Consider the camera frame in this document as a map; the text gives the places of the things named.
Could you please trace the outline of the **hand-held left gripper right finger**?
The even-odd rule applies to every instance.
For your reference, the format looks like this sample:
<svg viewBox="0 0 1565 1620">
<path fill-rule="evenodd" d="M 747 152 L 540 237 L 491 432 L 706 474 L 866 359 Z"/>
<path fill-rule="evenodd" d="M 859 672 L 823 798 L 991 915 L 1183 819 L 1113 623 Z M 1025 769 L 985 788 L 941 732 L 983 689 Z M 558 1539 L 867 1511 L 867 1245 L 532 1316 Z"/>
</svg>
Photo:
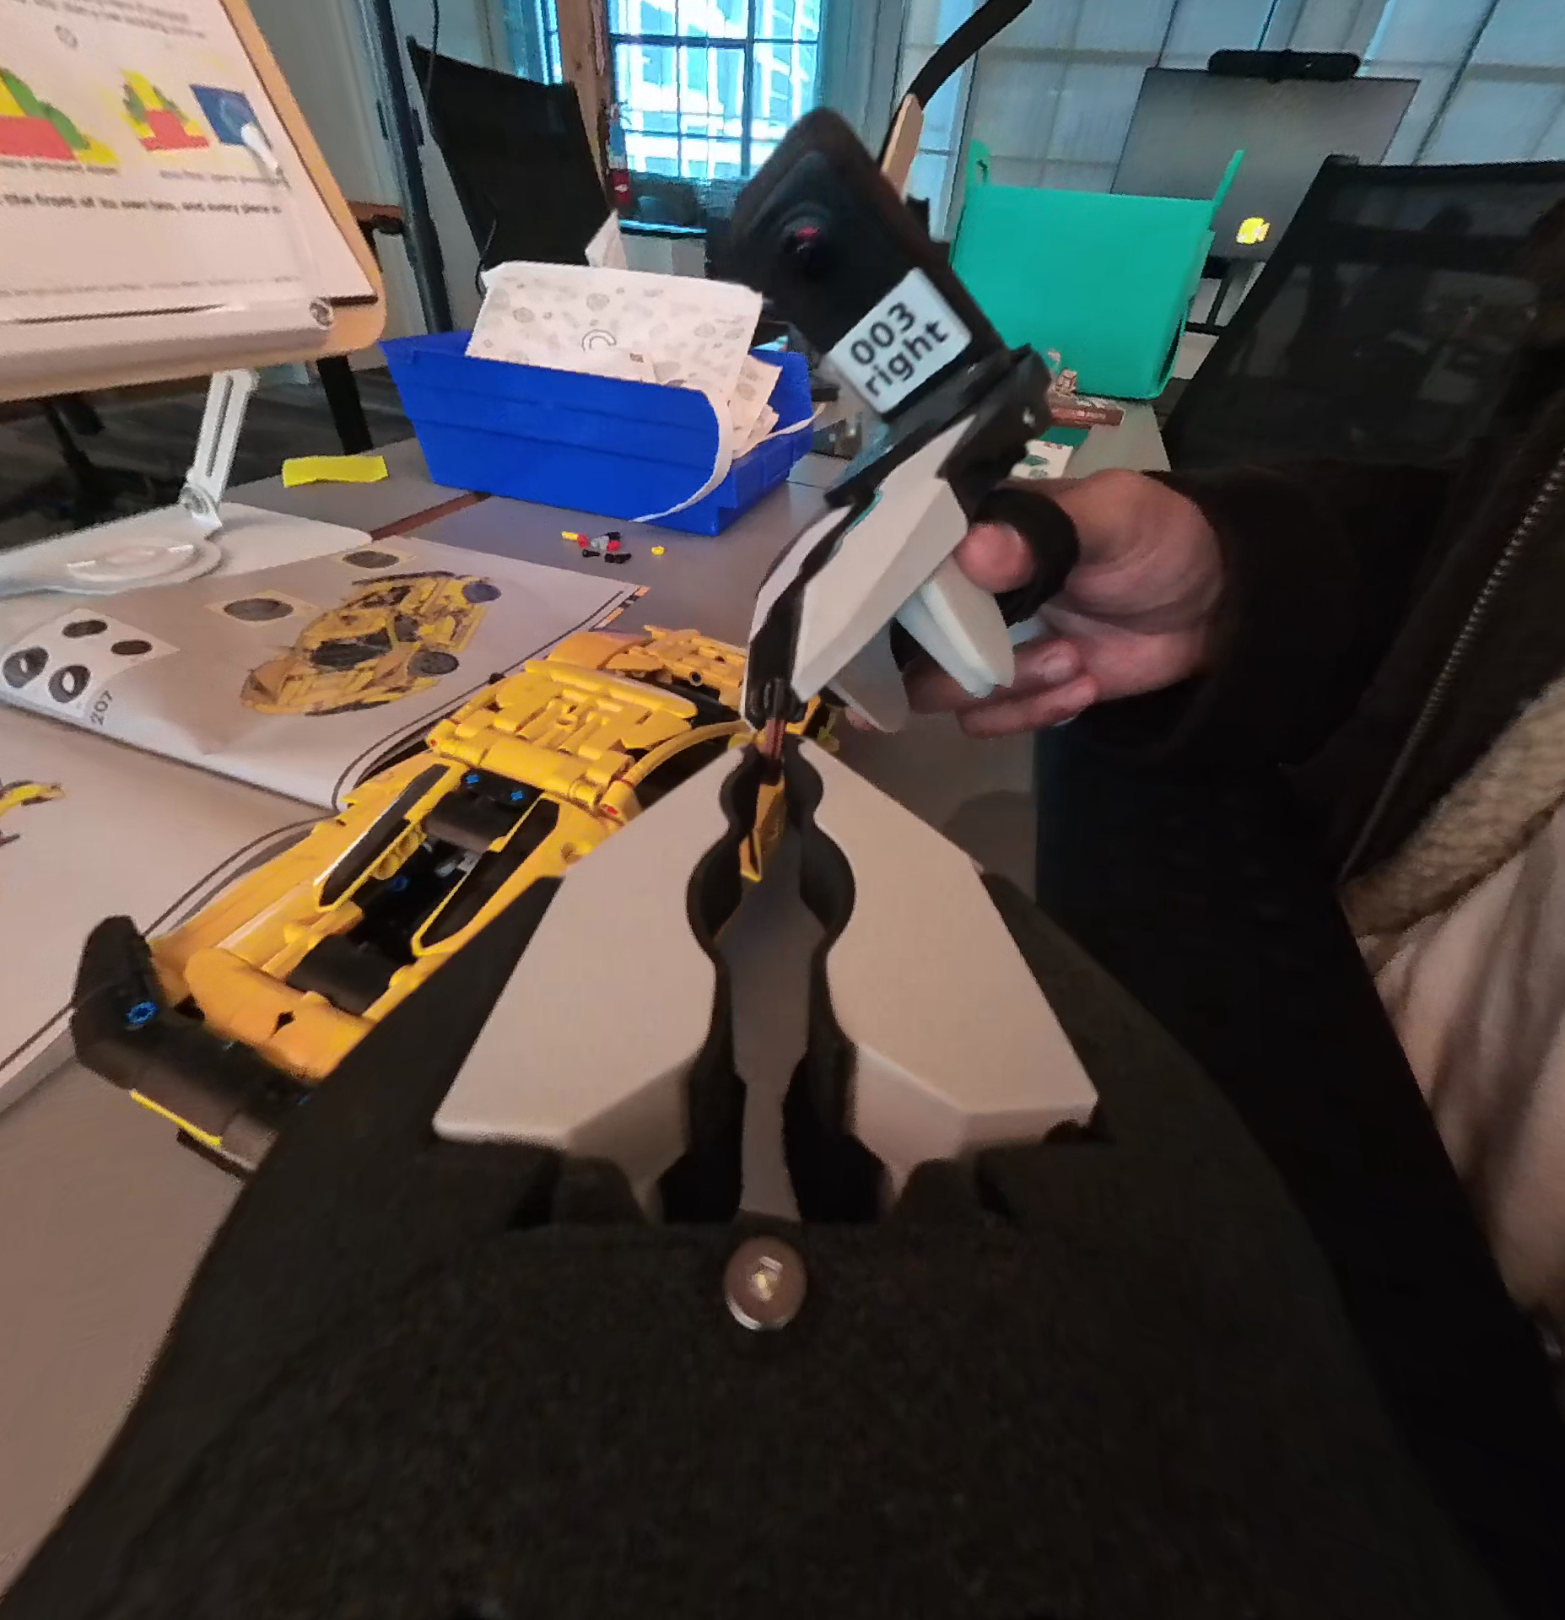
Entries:
<svg viewBox="0 0 1565 1620">
<path fill-rule="evenodd" d="M 952 838 L 823 753 L 786 750 L 801 901 L 823 939 L 786 1090 L 801 1221 L 875 1221 L 925 1161 L 1087 1134 L 1097 1090 Z"/>
</svg>

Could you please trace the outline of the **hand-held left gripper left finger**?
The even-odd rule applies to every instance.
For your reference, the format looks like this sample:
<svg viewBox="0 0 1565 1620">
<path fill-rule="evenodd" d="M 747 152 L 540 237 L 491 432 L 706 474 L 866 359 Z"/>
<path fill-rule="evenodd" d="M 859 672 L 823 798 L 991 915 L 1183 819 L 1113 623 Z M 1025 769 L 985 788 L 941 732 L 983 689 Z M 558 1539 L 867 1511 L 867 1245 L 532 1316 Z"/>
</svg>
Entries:
<svg viewBox="0 0 1565 1620">
<path fill-rule="evenodd" d="M 670 1221 L 730 1221 L 741 1105 L 717 949 L 741 901 L 755 750 L 728 750 L 580 862 L 442 1110 L 442 1141 L 613 1161 Z"/>
</svg>

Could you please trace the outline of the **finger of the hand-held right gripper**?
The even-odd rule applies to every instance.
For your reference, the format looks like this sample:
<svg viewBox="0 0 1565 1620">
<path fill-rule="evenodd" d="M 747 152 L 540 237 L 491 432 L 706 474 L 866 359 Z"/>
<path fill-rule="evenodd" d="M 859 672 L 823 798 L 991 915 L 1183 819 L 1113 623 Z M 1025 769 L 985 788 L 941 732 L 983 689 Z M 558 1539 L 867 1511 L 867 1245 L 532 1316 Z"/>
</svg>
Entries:
<svg viewBox="0 0 1565 1620">
<path fill-rule="evenodd" d="M 855 716 L 907 716 L 891 623 L 914 602 L 914 455 L 849 470 L 827 510 L 776 560 L 747 625 L 741 711 L 786 672 L 795 711 L 831 695 Z"/>
<path fill-rule="evenodd" d="M 780 560 L 780 711 L 831 689 L 867 726 L 907 721 L 891 655 L 901 625 L 952 685 L 976 695 L 976 583 L 952 548 L 968 530 L 959 439 L 901 439 L 831 491 L 831 505 Z"/>
</svg>

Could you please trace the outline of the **yellow plate brick with hole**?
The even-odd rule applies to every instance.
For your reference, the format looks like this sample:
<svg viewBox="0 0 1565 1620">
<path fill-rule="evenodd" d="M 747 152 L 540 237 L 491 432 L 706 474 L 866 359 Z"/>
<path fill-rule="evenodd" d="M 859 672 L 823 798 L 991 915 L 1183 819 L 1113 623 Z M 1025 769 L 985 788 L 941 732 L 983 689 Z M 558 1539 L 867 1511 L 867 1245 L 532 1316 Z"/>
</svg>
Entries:
<svg viewBox="0 0 1565 1620">
<path fill-rule="evenodd" d="M 758 794 L 755 794 L 755 824 L 747 824 L 747 836 L 737 847 L 741 882 L 765 882 L 786 830 L 791 830 L 791 819 L 786 819 L 786 774 L 780 774 L 780 763 L 765 763 Z"/>
</svg>

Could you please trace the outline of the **yellow toy brick car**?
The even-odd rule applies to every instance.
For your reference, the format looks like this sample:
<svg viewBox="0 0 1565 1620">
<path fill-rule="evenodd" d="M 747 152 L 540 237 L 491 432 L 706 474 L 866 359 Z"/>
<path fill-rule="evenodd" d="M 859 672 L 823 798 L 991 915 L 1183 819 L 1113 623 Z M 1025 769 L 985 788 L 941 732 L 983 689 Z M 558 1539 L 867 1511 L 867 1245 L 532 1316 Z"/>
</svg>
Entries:
<svg viewBox="0 0 1565 1620">
<path fill-rule="evenodd" d="M 80 1067 L 252 1176 L 285 1110 L 532 882 L 755 739 L 741 680 L 741 647 L 670 625 L 527 657 L 185 922 L 102 919 L 69 1004 Z"/>
</svg>

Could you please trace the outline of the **grey desk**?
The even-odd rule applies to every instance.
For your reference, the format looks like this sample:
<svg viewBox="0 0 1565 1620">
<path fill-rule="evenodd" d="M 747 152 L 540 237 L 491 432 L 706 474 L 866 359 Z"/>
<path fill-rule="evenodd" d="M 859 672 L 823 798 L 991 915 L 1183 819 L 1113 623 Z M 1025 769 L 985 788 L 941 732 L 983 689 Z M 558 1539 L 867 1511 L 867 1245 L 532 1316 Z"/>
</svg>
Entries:
<svg viewBox="0 0 1565 1620">
<path fill-rule="evenodd" d="M 575 510 L 465 499 L 427 486 L 412 439 L 389 449 L 394 479 L 364 491 L 245 486 L 245 505 L 339 522 L 371 538 L 406 530 L 497 560 L 545 560 Z M 621 623 L 700 625 L 741 645 L 767 560 L 823 510 L 843 455 L 801 455 L 791 486 L 723 538 L 664 538 L 641 560 L 648 597 Z M 963 739 L 915 716 L 898 739 L 843 732 L 836 753 L 907 801 L 985 871 L 1036 891 L 1030 739 Z M 741 1209 L 795 1217 L 780 1145 L 780 1101 L 805 1041 L 805 939 L 795 838 L 730 919 L 737 1072 L 747 1077 Z M 0 1115 L 0 1589 L 96 1473 L 168 1310 L 185 1294 L 238 1180 L 200 1161 L 146 1110 L 64 1061 Z"/>
</svg>

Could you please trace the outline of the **person's right hand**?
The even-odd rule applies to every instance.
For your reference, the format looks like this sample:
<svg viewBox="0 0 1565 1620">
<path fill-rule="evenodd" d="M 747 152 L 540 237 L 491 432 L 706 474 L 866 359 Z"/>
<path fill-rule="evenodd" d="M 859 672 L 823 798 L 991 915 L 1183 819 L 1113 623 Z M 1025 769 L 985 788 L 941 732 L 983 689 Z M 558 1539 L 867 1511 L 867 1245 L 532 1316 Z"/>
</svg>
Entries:
<svg viewBox="0 0 1565 1620">
<path fill-rule="evenodd" d="M 1046 634 L 1017 645 L 1014 680 L 963 695 L 931 657 L 907 665 L 907 703 L 952 716 L 968 739 L 1014 739 L 1195 680 L 1214 645 L 1219 540 L 1195 499 L 1152 474 L 1025 486 L 1077 528 L 1077 566 L 1038 607 Z"/>
</svg>

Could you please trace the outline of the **curved wood and black lamp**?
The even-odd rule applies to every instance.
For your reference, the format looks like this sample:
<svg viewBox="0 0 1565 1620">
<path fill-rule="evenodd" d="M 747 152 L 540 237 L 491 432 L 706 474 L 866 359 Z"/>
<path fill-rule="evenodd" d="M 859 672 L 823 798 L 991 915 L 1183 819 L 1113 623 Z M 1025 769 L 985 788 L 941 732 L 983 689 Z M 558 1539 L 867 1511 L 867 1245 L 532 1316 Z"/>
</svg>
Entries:
<svg viewBox="0 0 1565 1620">
<path fill-rule="evenodd" d="M 891 181 L 898 199 L 907 199 L 914 181 L 914 159 L 925 143 L 925 115 L 926 102 L 991 43 L 1001 37 L 1017 16 L 1030 12 L 1030 0 L 985 0 L 976 3 L 931 53 L 926 63 L 914 72 L 914 83 L 901 92 L 901 102 L 891 108 L 883 120 L 883 143 L 879 143 L 879 173 Z"/>
</svg>

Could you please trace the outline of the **large window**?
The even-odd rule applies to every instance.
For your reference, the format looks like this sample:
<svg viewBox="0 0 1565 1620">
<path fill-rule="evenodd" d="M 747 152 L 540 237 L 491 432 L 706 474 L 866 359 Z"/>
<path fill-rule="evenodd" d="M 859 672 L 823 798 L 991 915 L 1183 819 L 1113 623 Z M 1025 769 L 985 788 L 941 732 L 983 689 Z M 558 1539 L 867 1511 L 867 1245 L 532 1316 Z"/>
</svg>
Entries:
<svg viewBox="0 0 1565 1620">
<path fill-rule="evenodd" d="M 819 108 L 823 0 L 612 0 L 625 171 L 755 173 Z"/>
</svg>

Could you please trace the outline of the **green plastic bin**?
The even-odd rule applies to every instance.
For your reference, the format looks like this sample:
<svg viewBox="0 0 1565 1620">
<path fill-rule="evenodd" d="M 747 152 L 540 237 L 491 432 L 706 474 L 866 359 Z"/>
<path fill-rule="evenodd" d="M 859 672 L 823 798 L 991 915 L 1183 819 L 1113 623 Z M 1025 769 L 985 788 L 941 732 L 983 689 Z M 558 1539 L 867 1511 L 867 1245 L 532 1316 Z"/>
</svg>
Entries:
<svg viewBox="0 0 1565 1620">
<path fill-rule="evenodd" d="M 1058 355 L 1080 393 L 1157 396 L 1214 242 L 1214 199 L 998 184 L 968 136 L 948 265 L 1009 346 Z"/>
</svg>

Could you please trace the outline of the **blue plastic bin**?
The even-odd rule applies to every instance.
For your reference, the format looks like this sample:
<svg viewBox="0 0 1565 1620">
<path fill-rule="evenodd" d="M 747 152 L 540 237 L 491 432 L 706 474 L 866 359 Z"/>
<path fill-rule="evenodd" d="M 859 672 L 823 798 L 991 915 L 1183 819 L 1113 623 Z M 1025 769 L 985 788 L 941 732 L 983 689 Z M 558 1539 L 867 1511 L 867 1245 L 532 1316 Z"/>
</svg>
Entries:
<svg viewBox="0 0 1565 1620">
<path fill-rule="evenodd" d="M 648 522 L 723 538 L 765 505 L 809 449 L 805 355 L 758 351 L 780 369 L 767 404 L 780 426 L 717 474 L 717 408 L 706 393 L 545 371 L 465 355 L 465 336 L 382 341 L 389 377 L 443 491 Z"/>
</svg>

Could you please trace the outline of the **white shirt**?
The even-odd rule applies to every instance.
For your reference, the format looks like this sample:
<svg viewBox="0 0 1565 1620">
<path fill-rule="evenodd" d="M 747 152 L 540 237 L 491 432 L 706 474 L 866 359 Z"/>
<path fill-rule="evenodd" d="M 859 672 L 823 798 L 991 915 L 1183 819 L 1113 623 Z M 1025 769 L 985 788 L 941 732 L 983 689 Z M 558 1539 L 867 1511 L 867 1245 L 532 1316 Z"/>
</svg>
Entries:
<svg viewBox="0 0 1565 1620">
<path fill-rule="evenodd" d="M 1510 1299 L 1565 1343 L 1565 855 L 1416 922 L 1377 1001 Z"/>
</svg>

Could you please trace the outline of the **wooden instruction board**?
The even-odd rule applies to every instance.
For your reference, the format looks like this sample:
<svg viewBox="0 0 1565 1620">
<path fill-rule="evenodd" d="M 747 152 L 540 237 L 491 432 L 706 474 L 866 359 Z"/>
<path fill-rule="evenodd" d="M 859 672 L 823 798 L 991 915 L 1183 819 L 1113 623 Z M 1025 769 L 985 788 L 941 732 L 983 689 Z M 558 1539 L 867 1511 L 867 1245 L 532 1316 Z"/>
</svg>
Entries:
<svg viewBox="0 0 1565 1620">
<path fill-rule="evenodd" d="M 375 256 L 247 3 L 0 0 L 0 404 L 382 328 Z"/>
</svg>

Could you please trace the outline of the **wooden post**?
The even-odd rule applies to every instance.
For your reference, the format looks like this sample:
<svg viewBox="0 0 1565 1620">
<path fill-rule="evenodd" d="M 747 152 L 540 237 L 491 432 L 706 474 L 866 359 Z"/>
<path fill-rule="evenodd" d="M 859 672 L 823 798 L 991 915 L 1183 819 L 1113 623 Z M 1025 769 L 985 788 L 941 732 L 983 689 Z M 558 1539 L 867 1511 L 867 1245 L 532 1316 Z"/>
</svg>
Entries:
<svg viewBox="0 0 1565 1620">
<path fill-rule="evenodd" d="M 575 83 L 595 171 L 604 181 L 612 214 L 631 214 L 625 136 L 613 131 L 613 43 L 604 0 L 558 0 L 558 67 Z"/>
</svg>

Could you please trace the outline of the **wall screen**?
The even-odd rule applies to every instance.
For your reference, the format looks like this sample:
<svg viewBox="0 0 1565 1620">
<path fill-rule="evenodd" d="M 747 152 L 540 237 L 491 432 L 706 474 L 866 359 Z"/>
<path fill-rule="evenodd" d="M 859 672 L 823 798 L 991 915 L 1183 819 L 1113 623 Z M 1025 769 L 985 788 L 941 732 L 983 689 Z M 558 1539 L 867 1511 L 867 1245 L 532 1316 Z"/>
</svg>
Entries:
<svg viewBox="0 0 1565 1620">
<path fill-rule="evenodd" d="M 1313 171 L 1341 152 L 1377 164 L 1416 78 L 1242 78 L 1145 67 L 1118 151 L 1118 199 L 1210 199 L 1214 258 L 1270 258 Z"/>
</svg>

